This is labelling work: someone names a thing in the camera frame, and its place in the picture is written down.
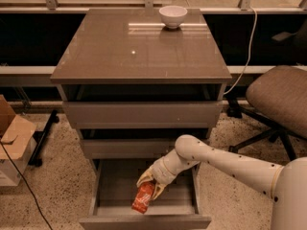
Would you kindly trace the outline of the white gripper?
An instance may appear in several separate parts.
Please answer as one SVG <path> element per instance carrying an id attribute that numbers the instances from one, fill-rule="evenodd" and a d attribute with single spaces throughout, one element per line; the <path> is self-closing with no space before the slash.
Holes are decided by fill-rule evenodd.
<path id="1" fill-rule="evenodd" d="M 136 186 L 140 187 L 145 182 L 156 181 L 154 185 L 153 194 L 151 200 L 156 200 L 166 188 L 166 185 L 170 184 L 176 175 L 171 171 L 168 164 L 168 159 L 163 156 L 154 161 L 150 166 L 150 169 L 145 170 L 136 182 Z"/>

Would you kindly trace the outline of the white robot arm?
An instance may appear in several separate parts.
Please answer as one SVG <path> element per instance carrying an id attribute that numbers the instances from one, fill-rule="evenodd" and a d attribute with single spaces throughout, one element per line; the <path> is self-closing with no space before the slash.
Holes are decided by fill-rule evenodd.
<path id="1" fill-rule="evenodd" d="M 271 230 L 307 230 L 307 158 L 285 166 L 214 149 L 192 135 L 181 135 L 175 148 L 155 160 L 137 183 L 155 181 L 158 197 L 177 175 L 207 163 L 273 201 Z"/>

